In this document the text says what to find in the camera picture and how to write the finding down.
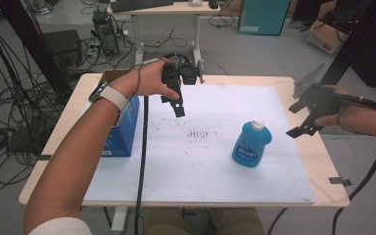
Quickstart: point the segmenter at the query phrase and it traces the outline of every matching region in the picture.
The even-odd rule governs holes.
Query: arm
[[[328,86],[342,94],[349,94],[341,86]],[[315,120],[319,126],[342,125],[350,130],[373,135],[376,137],[376,110],[364,105],[349,103],[341,107],[339,114],[328,117],[319,117]]]
[[[163,66],[164,61],[158,61],[143,67],[139,86],[137,69],[117,78],[110,86],[126,98],[136,92],[138,95],[161,94],[178,99],[176,92],[162,84]],[[72,127],[26,205],[24,234],[53,218],[80,218],[82,200],[100,160],[111,123],[118,115],[118,108],[113,103],[99,99]]]

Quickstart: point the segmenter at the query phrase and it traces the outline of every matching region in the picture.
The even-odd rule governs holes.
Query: cardboard
[[[329,11],[335,8],[335,4],[336,1],[322,4],[319,9],[318,18],[324,18]],[[348,36],[348,34],[339,31],[337,28],[316,20],[309,28],[307,41],[332,55],[341,50]]]
[[[105,70],[100,81],[112,82],[128,72],[129,70]],[[139,97],[135,96],[129,101],[117,123],[112,126],[102,152],[102,157],[131,156],[138,113]]]

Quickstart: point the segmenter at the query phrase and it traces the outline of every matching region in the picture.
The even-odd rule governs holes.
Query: finger
[[[159,92],[161,95],[167,97],[168,99],[171,99],[171,100],[177,100],[179,99],[179,95],[178,93],[176,93],[176,91],[166,87],[166,86],[163,86]]]
[[[330,126],[330,125],[337,125],[338,124],[338,116],[324,116],[318,117],[314,122],[315,125],[318,126]]]

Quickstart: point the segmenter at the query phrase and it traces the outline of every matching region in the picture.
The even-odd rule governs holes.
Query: plastic bottle
[[[254,118],[243,125],[232,158],[240,165],[256,167],[263,156],[265,145],[270,142],[271,134],[264,126],[264,121]]]

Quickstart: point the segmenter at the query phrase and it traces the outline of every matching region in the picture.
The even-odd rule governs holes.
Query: forearm
[[[55,217],[80,217],[80,205],[117,117],[118,108],[101,99],[73,126],[29,199],[25,211],[25,220],[29,223],[25,232]]]

